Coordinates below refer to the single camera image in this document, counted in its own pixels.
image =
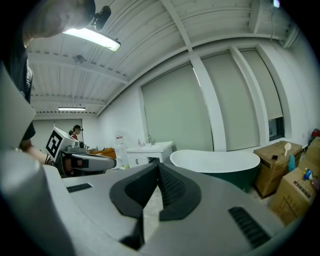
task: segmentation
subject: bathtub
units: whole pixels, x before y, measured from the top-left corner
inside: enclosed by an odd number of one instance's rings
[[[170,160],[177,167],[223,179],[243,191],[255,181],[260,165],[260,158],[246,151],[179,150],[170,155]]]

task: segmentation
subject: ceiling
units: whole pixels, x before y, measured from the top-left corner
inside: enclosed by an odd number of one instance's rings
[[[41,115],[58,107],[86,108],[96,115],[113,98],[156,64],[221,38],[271,37],[270,0],[95,0],[96,11],[112,14],[101,33],[118,39],[117,52],[71,35],[36,39],[27,51],[33,70],[31,105]],[[286,40],[291,18],[276,9],[274,38]],[[77,65],[73,57],[82,55]]]

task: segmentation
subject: cable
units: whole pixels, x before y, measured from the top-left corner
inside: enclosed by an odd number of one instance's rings
[[[273,38],[273,37],[274,37],[274,35],[275,35],[274,21],[273,21],[273,17],[274,17],[275,9],[276,9],[276,8],[273,8],[273,11],[272,11],[272,14],[271,14],[272,35],[271,35],[271,37],[270,37],[270,43],[271,43],[272,38]]]

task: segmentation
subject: green bathtub base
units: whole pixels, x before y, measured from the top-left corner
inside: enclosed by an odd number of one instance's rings
[[[242,171],[223,172],[223,173],[208,173],[208,172],[204,173],[203,172],[203,174],[230,182],[236,185],[242,191],[248,192],[256,179],[258,171],[259,171],[259,166],[252,169],[248,169],[248,170],[242,170]]]

